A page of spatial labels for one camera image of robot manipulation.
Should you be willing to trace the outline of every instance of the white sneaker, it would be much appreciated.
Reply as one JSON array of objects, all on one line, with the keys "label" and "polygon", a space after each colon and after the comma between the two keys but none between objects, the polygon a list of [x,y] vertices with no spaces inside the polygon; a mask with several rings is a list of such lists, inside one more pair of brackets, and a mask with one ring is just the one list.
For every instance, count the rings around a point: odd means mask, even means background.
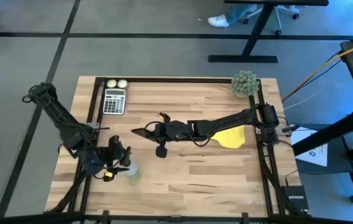
[{"label": "white sneaker", "polygon": [[229,23],[225,15],[215,16],[208,18],[208,23],[213,27],[228,27]]}]

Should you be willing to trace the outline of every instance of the floor stripe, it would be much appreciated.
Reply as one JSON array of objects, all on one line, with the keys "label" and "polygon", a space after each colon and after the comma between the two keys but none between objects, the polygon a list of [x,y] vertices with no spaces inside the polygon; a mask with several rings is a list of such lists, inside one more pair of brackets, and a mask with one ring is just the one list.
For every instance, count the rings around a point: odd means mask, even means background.
[{"label": "floor stripe", "polygon": [[[66,33],[0,32],[0,37],[69,37],[69,38],[164,38],[164,39],[249,39],[250,34],[140,34],[140,33]],[[353,40],[353,35],[261,35],[260,40]]]},{"label": "floor stripe", "polygon": [[0,32],[0,37],[62,37],[62,33],[51,32]]},{"label": "floor stripe", "polygon": [[[51,83],[53,81],[55,72],[59,64],[60,57],[62,56],[63,49],[65,48],[67,34],[69,33],[71,26],[73,25],[73,21],[76,17],[76,13],[77,13],[78,6],[80,5],[80,1],[81,0],[75,0],[73,8],[71,9],[71,13],[67,21],[67,24],[65,26],[65,30],[63,31],[62,38],[59,41],[58,49],[55,52],[55,56],[52,60],[50,70],[48,71],[46,82]],[[30,144],[32,143],[35,130],[37,129],[41,112],[42,112],[41,108],[39,106],[36,106],[33,112],[32,119],[29,123],[29,127],[27,128],[26,134],[24,136],[21,149],[18,153],[15,166],[12,169],[11,176],[8,180],[5,191],[0,201],[0,218],[5,217],[6,215],[9,203],[11,202],[12,195],[15,191],[18,178],[22,172],[22,168],[23,168],[27,153],[29,151]]]}]

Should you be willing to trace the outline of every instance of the wooden table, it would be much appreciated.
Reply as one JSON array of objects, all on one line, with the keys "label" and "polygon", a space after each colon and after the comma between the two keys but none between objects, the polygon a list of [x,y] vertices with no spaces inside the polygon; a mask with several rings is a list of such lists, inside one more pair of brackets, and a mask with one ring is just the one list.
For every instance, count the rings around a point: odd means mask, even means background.
[{"label": "wooden table", "polygon": [[[81,123],[86,121],[94,81],[95,77],[87,76],[78,80],[71,113]],[[265,102],[276,107],[278,116],[284,116],[276,79],[263,78],[261,82]],[[100,97],[94,114],[98,113]],[[101,130],[98,145],[107,146],[112,135],[119,135],[124,147],[132,148],[139,179],[131,181],[122,174],[108,183],[92,179],[86,213],[100,215],[109,210],[110,215],[240,217],[247,212],[250,217],[267,217],[254,127],[245,126],[246,143],[239,149],[222,148],[213,140],[206,147],[170,142],[165,159],[155,156],[157,144],[131,133],[131,129],[158,120],[159,112],[186,122],[216,119],[249,107],[248,100],[232,94],[228,83],[130,82],[126,112],[103,116],[102,127],[110,129]],[[287,137],[280,139],[290,142]],[[282,142],[274,151],[284,184],[285,175],[297,170],[294,153]],[[72,185],[76,164],[66,150],[60,151],[46,210],[54,207]],[[297,172],[288,178],[291,185],[300,185]],[[277,212],[272,186],[270,191]]]}]

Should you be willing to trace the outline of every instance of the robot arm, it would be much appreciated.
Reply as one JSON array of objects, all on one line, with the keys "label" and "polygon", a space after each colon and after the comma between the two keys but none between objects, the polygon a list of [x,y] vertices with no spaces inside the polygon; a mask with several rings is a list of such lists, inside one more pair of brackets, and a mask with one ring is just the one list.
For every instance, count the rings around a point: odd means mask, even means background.
[{"label": "robot arm", "polygon": [[[260,122],[255,113],[259,111],[262,122]],[[232,114],[213,121],[208,120],[193,120],[188,121],[187,124],[181,121],[170,121],[167,114],[160,113],[164,122],[153,121],[155,129],[149,131],[147,126],[145,128],[133,129],[132,132],[147,138],[153,142],[159,143],[156,148],[157,157],[165,158],[167,156],[167,149],[165,143],[170,141],[192,141],[197,146],[205,146],[211,137],[218,131],[234,128],[236,126],[248,124],[253,125],[261,130],[262,141],[267,144],[277,144],[278,136],[275,127],[279,122],[274,106],[256,105],[254,108],[242,110],[239,113]],[[207,140],[200,145],[197,142]]]},{"label": "robot arm", "polygon": [[79,123],[58,101],[56,89],[52,84],[41,83],[33,86],[22,101],[24,103],[33,101],[46,112],[59,130],[64,147],[73,158],[81,159],[87,175],[97,174],[105,165],[107,170],[114,174],[122,171],[113,167],[114,160],[120,160],[120,165],[123,166],[131,163],[129,160],[131,148],[124,149],[119,136],[111,137],[107,147],[96,147],[98,129]]}]

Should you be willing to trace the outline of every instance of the paper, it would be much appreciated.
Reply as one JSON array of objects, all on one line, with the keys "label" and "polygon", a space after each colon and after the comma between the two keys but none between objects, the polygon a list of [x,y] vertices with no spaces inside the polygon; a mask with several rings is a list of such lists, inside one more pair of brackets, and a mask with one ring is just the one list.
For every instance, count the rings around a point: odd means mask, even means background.
[{"label": "paper", "polygon": [[[291,143],[295,144],[300,140],[310,136],[317,131],[306,129],[306,128],[298,128],[297,130],[293,131],[291,135]],[[327,166],[327,144],[317,147],[316,149],[312,149],[306,153],[302,153],[301,155],[296,156],[296,159],[310,162],[320,166]]]}]

